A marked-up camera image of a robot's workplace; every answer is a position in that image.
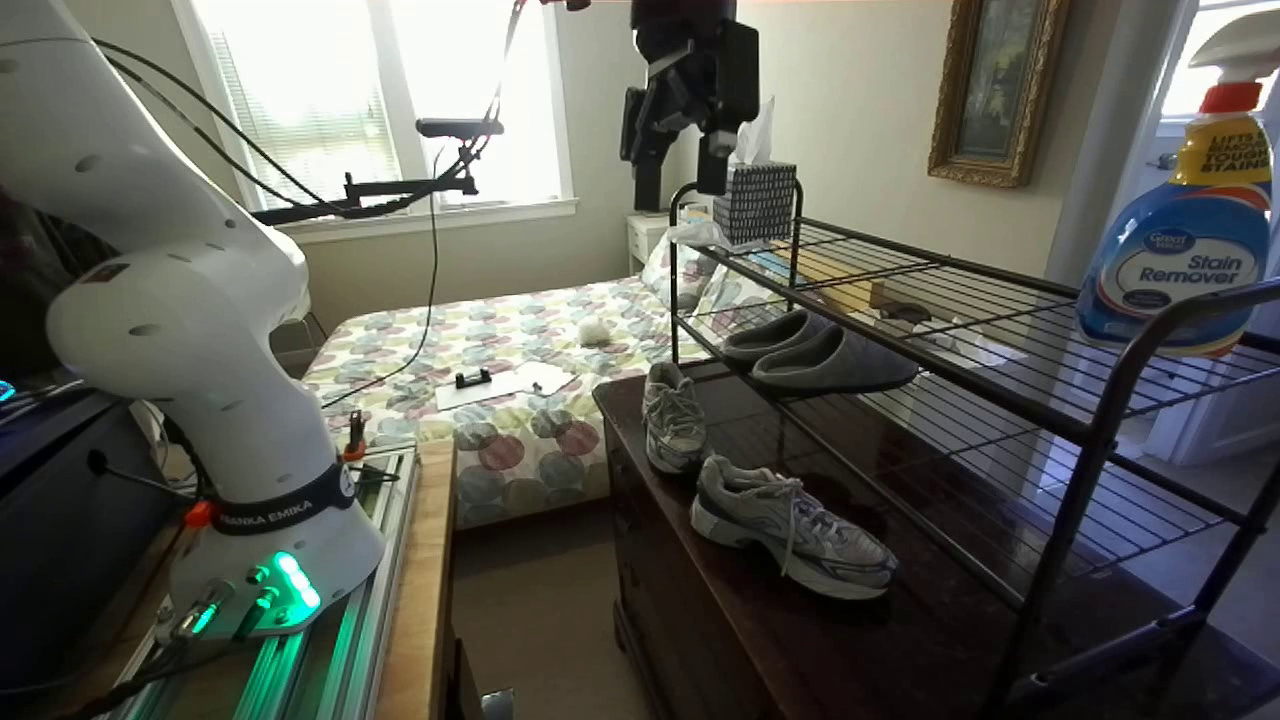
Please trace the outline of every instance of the black cable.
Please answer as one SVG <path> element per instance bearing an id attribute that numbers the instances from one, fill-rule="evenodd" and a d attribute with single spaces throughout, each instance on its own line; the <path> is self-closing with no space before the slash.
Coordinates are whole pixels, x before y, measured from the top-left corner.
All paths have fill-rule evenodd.
<path id="1" fill-rule="evenodd" d="M 170 536 L 169 536 L 169 544 L 165 544 L 165 554 L 158 554 L 158 559 L 151 563 L 151 571 L 149 571 L 149 581 L 145 581 L 145 587 L 130 596 L 130 606 L 128 606 L 128 613 L 125 613 L 125 621 L 118 621 L 118 629 L 116 629 L 116 636 L 103 646 L 103 649 L 116 649 L 118 640 L 125 640 L 125 629 L 130 626 L 130 615 L 145 609 L 145 596 L 156 587 L 156 581 L 165 578 L 165 567 L 169 567 L 169 559 L 177 556 L 177 544 L 185 542 L 185 525 L 177 525 L 170 529 Z"/>
<path id="2" fill-rule="evenodd" d="M 137 667 L 125 684 L 106 690 L 103 698 L 80 703 L 74 713 L 58 715 L 58 720 L 94 720 L 111 710 L 118 710 L 128 698 L 145 694 L 156 679 L 170 679 L 170 677 L 187 677 L 202 666 L 215 666 L 233 651 L 238 651 L 238 646 L 223 646 L 208 655 L 187 659 L 191 640 L 169 646 L 158 649 L 145 667 Z"/>
<path id="3" fill-rule="evenodd" d="M 220 113 L 199 89 L 191 89 L 187 79 L 178 79 L 177 73 L 169 73 L 165 66 L 156 66 L 156 60 L 130 53 L 130 50 L 118 50 L 118 43 L 100 40 L 100 38 L 94 38 L 92 43 L 100 43 L 100 50 L 106 50 L 106 53 L 116 53 L 116 55 L 128 55 L 128 60 L 151 70 L 156 75 L 165 75 L 169 83 L 185 89 L 185 94 L 187 94 L 199 108 L 208 108 L 228 132 L 235 132 L 262 163 L 270 163 L 289 184 L 296 184 L 308 199 L 324 204 L 318 193 L 311 193 L 311 188 L 308 188 L 305 181 L 296 181 L 284 163 L 275 163 L 275 156 L 262 152 L 262 147 L 258 147 L 228 113 Z"/>
<path id="4" fill-rule="evenodd" d="M 518 15 L 522 15 L 522 4 L 527 4 L 527 0 L 510 0 L 498 75 L 496 75 L 496 89 L 492 89 L 487 108 L 484 108 L 484 117 L 479 117 L 479 121 L 492 121 L 492 124 L 498 124 L 498 117 L 502 117 L 507 60 L 510 60 L 510 43 L 517 43 L 517 28 L 518 28 Z M 492 144 L 492 136 L 471 136 L 471 141 L 460 147 L 460 152 L 469 156 L 462 170 L 475 163 L 475 162 L 487 152 L 487 144 Z"/>
<path id="5" fill-rule="evenodd" d="M 347 389 L 347 394 L 338 394 L 338 395 L 329 395 L 318 410 L 343 405 L 343 402 L 352 402 L 352 395 L 361 395 L 361 394 L 367 394 L 367 389 L 376 389 L 376 386 L 384 386 L 384 379 L 399 378 L 402 368 L 410 368 L 410 364 L 425 357 L 428 338 L 432 338 L 432 319 L 435 319 L 435 287 L 438 287 L 438 227 L 435 227 L 435 199 L 432 199 L 428 221 L 432 221 L 432 232 L 428 232 L 428 241 L 432 241 L 432 277 L 428 277 L 425 334 L 417 338 L 417 348 L 402 357 L 402 364 L 399 364 L 399 368 L 378 373 L 378 378 L 372 378 L 372 379 L 365 379 L 365 386 L 354 386 L 354 389 Z"/>
<path id="6" fill-rule="evenodd" d="M 125 481 L 125 483 L 139 483 L 139 488 L 158 492 L 158 496 L 169 496 L 169 502 L 191 504 L 191 496 L 185 496 L 178 488 L 169 488 L 169 483 L 156 481 L 156 477 L 137 477 L 137 471 L 111 468 L 106 451 L 100 451 L 100 450 L 92 450 L 92 451 L 82 456 L 82 466 L 87 466 L 92 477 L 116 477 L 116 481 Z"/>
<path id="7" fill-rule="evenodd" d="M 252 181 L 258 193 L 275 196 L 280 204 L 299 204 L 284 193 L 275 193 L 269 181 L 252 176 L 252 170 L 245 170 L 233 152 L 223 152 L 185 108 L 177 108 L 156 83 L 149 83 L 139 73 L 125 70 L 118 60 L 106 60 L 118 75 L 128 75 L 137 89 L 145 89 L 151 99 L 158 99 L 177 121 L 187 124 L 187 132 L 197 132 L 223 163 L 233 163 L 233 174 L 238 174 L 245 181 Z"/>

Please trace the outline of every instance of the green light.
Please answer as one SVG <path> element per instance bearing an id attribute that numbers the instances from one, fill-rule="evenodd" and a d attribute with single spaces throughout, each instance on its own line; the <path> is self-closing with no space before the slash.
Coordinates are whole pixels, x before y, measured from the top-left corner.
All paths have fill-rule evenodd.
<path id="1" fill-rule="evenodd" d="M 255 567 L 255 584 L 255 609 L 262 613 L 269 633 L 299 629 L 318 613 L 318 593 L 293 554 L 270 554 Z"/>
<path id="2" fill-rule="evenodd" d="M 202 613 L 191 621 L 191 636 L 202 636 L 211 621 L 215 621 L 215 606 L 202 606 Z"/>

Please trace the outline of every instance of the wooden floor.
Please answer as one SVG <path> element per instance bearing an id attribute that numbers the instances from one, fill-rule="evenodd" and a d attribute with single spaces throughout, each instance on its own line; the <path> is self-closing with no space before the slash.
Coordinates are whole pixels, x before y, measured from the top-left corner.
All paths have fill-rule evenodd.
<path id="1" fill-rule="evenodd" d="M 450 567 L 450 621 L 479 694 L 510 694 L 518 720 L 648 720 L 611 646 L 606 504 L 462 534 Z"/>

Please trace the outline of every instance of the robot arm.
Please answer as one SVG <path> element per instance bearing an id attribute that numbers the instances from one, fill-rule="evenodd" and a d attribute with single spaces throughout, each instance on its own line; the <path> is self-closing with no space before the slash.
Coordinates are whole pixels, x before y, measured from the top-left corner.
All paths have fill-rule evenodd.
<path id="1" fill-rule="evenodd" d="M 158 405 L 215 492 L 215 525 L 170 567 L 177 621 L 308 626 L 384 550 L 316 402 L 269 348 L 308 307 L 299 248 L 169 144 L 57 0 L 0 4 L 0 108 L 0 193 L 118 254 L 57 296 L 50 348 L 92 389 Z"/>
<path id="2" fill-rule="evenodd" d="M 634 170 L 634 207 L 659 207 L 659 163 L 695 124 L 695 188 L 721 196 L 734 130 L 761 113 L 761 40 L 731 20 L 734 0 L 634 0 L 634 50 L 648 89 L 628 94 L 625 162 Z"/>

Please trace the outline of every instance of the floral bedspread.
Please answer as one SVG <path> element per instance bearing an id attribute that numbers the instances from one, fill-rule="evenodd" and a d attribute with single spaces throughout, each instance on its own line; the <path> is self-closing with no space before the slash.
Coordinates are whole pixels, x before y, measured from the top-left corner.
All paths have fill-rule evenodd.
<path id="1" fill-rule="evenodd" d="M 450 438 L 455 529 L 479 529 L 606 492 L 591 389 L 667 362 L 667 338 L 664 302 L 640 277 L 625 277 L 352 315 L 324 340 L 305 386 L 324 405 L 337 445 L 352 411 L 365 417 L 372 450 Z M 567 379 L 448 405 L 460 373 L 484 368 L 502 379 L 527 364 L 561 368 Z"/>

